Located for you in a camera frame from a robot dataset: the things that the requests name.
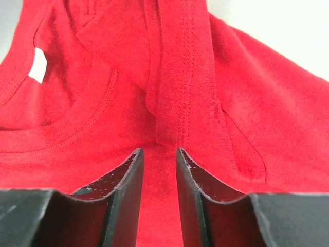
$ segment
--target red fabric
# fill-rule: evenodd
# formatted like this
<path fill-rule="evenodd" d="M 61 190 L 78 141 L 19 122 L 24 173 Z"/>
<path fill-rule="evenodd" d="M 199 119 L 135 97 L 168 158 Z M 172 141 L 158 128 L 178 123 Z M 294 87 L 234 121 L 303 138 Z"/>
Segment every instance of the red fabric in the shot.
<path fill-rule="evenodd" d="M 177 147 L 243 192 L 329 191 L 328 109 L 326 81 L 204 0 L 24 1 L 0 67 L 0 187 L 70 193 L 142 147 L 137 246 L 182 246 Z"/>

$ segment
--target red t-shirt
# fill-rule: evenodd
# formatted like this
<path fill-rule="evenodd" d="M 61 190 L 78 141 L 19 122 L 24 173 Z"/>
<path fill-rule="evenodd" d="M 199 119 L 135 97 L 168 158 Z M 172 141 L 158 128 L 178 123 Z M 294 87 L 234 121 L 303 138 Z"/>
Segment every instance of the red t-shirt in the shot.
<path fill-rule="evenodd" d="M 327 119 L 326 81 L 205 0 L 24 1 L 0 66 L 0 187 L 71 193 L 142 147 L 136 246 L 182 246 L 177 147 L 243 192 L 329 191 Z"/>

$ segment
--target double stitched seam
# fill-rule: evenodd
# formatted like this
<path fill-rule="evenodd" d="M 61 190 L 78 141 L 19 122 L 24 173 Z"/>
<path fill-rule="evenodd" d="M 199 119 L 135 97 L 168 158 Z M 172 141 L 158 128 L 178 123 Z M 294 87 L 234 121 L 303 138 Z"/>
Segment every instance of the double stitched seam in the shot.
<path fill-rule="evenodd" d="M 191 84 L 192 84 L 192 78 L 193 78 L 193 70 L 194 70 L 194 19 L 193 19 L 193 7 L 194 7 L 194 1 L 192 1 L 191 4 L 191 12 L 188 10 L 188 3 L 186 2 L 186 39 L 187 39 L 187 57 L 184 59 L 184 67 L 185 68 L 185 61 L 187 61 L 187 71 L 185 73 L 185 80 L 182 83 L 182 87 L 184 88 L 183 92 L 181 92 L 180 101 L 183 102 L 183 109 L 181 110 L 182 115 L 182 124 L 181 124 L 181 144 L 188 150 L 189 148 L 189 139 L 190 139 L 190 114 L 191 114 Z M 192 33 L 192 39 L 190 44 L 190 36 L 189 36 L 189 15 L 191 16 L 191 33 Z"/>
<path fill-rule="evenodd" d="M 192 68 L 191 68 L 191 81 L 189 84 L 189 97 L 188 97 L 188 113 L 187 113 L 187 121 L 188 121 L 188 128 L 187 128 L 187 140 L 186 140 L 186 148 L 189 149 L 190 144 L 190 129 L 191 129 L 191 85 L 193 79 L 193 71 L 194 71 L 194 1 L 192 1 L 191 6 L 191 20 L 192 20 Z"/>
<path fill-rule="evenodd" d="M 73 136 L 70 136 L 68 139 L 52 146 L 46 149 L 42 149 L 42 150 L 37 150 L 37 151 L 32 151 L 32 152 L 24 152 L 24 153 L 16 153 L 16 152 L 12 152 L 13 155 L 31 155 L 31 154 L 42 154 L 44 152 L 55 152 L 57 150 L 66 148 L 67 146 L 77 142 L 80 138 L 82 138 L 86 133 L 88 133 L 88 131 L 93 127 L 93 125 L 95 124 L 95 122 L 103 115 L 103 113 L 106 111 L 108 105 L 110 103 L 112 103 L 111 98 L 113 96 L 113 92 L 114 89 L 116 87 L 117 84 L 117 80 L 118 80 L 118 72 L 114 69 L 112 71 L 112 75 L 111 75 L 111 80 L 110 83 L 108 85 L 106 94 L 104 99 L 102 100 L 102 103 L 100 105 L 100 107 L 97 109 L 96 113 L 92 116 L 92 118 L 88 121 L 88 123 L 78 132 L 76 132 Z"/>
<path fill-rule="evenodd" d="M 96 1 L 95 0 L 88 0 L 87 13 L 88 13 L 88 15 L 96 14 Z"/>
<path fill-rule="evenodd" d="M 184 17 L 183 17 L 183 1 L 180 1 L 180 14 L 181 14 L 181 36 L 182 36 L 182 48 L 183 48 L 183 66 L 181 67 L 181 75 L 184 74 L 184 67 L 185 67 L 185 36 L 184 36 Z M 181 130 L 181 126 L 180 126 L 180 118 L 182 117 L 182 109 L 181 109 L 181 99 L 182 99 L 182 88 L 183 88 L 183 76 L 181 78 L 180 81 L 180 87 L 179 87 L 179 103 L 178 103 L 178 135 L 177 135 L 177 144 L 178 146 L 181 146 L 181 142 L 180 142 L 180 130 Z"/>
<path fill-rule="evenodd" d="M 44 20 L 48 17 L 49 13 L 52 10 L 52 7 L 54 5 L 56 0 L 53 0 L 53 2 L 51 3 L 48 11 L 43 15 L 41 21 L 39 22 L 37 28 L 35 29 L 34 35 L 33 35 L 33 46 L 35 47 L 35 36 L 40 28 L 40 26 L 42 25 L 42 23 L 44 22 Z M 27 54 L 27 50 L 24 50 L 24 58 L 26 58 L 26 54 Z M 13 87 L 13 89 L 11 90 L 11 92 L 8 94 L 7 97 L 5 97 L 1 102 L 0 102 L 0 107 L 2 107 L 4 104 L 7 103 L 7 101 L 9 101 L 16 93 L 16 91 L 20 88 L 20 86 L 22 85 L 23 81 L 28 77 L 28 75 L 22 75 L 20 78 L 18 78 L 17 80 L 20 81 L 19 84 L 17 84 L 16 86 Z"/>

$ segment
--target crew neck collar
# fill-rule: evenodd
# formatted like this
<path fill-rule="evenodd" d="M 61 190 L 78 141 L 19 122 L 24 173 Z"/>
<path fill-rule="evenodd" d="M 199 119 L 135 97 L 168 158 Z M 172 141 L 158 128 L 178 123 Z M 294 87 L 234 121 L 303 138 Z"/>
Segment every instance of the crew neck collar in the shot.
<path fill-rule="evenodd" d="M 12 46 L 0 67 L 0 107 L 10 100 L 28 76 L 34 59 L 34 36 L 49 8 L 49 4 L 23 6 Z M 79 35 L 80 42 L 89 39 L 88 36 L 88 33 Z M 63 147 L 76 141 L 93 126 L 111 99 L 117 72 L 95 52 L 90 52 L 93 61 L 89 80 L 71 109 L 46 126 L 0 131 L 0 153 L 6 156 L 32 154 Z"/>
<path fill-rule="evenodd" d="M 11 47 L 0 64 L 0 107 L 28 76 L 34 58 L 34 34 L 46 10 L 47 4 L 23 4 Z"/>

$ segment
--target clothing label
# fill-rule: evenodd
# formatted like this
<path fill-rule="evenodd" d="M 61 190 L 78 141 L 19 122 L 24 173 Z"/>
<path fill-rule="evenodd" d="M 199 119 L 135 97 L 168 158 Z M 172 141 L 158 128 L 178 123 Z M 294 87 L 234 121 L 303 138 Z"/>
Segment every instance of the clothing label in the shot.
<path fill-rule="evenodd" d="M 32 64 L 32 68 L 29 72 L 29 77 L 36 80 L 38 83 L 42 83 L 43 78 L 46 74 L 47 68 L 47 59 L 43 51 L 39 48 L 35 48 L 34 52 L 34 61 Z"/>

